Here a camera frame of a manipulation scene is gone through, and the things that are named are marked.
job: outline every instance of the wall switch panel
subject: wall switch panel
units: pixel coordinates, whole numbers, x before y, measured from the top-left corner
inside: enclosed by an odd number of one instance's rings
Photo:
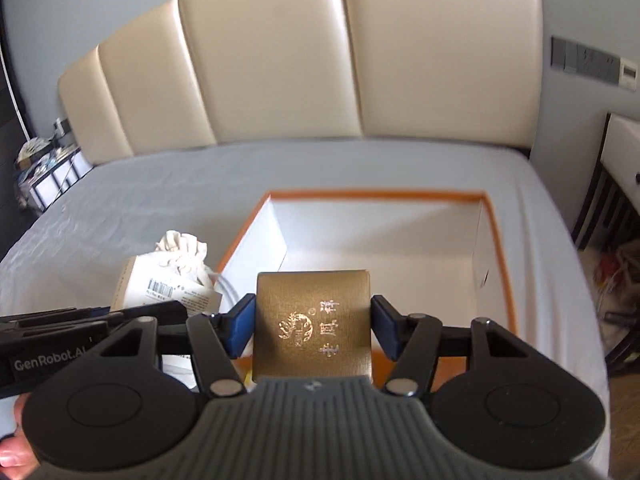
[[[575,41],[551,38],[551,66],[635,91],[638,65]]]

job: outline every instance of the fingernail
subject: fingernail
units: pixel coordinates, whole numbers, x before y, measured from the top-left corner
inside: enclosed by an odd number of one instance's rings
[[[18,458],[13,453],[0,453],[0,465],[2,467],[15,467],[18,465]]]

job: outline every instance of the open box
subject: open box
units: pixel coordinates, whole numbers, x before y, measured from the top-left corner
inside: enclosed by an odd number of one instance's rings
[[[273,191],[216,270],[242,296],[255,292],[259,272],[343,269],[368,270],[371,293],[402,314],[423,312],[447,326],[486,316],[517,334],[498,225],[483,192]],[[220,311],[232,306],[225,296]],[[380,384],[393,364],[373,335],[372,351]],[[441,360],[434,386],[464,369],[458,359]]]

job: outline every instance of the white leather headboard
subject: white leather headboard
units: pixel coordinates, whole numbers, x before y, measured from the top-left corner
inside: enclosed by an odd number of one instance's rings
[[[533,144],[541,0],[171,0],[69,67],[94,163],[284,137]]]

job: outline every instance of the human hand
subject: human hand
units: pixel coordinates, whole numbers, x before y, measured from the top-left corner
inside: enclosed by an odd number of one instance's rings
[[[39,466],[36,455],[22,430],[22,410],[29,394],[15,401],[14,417],[18,428],[14,436],[0,442],[0,472],[9,480],[24,480]]]

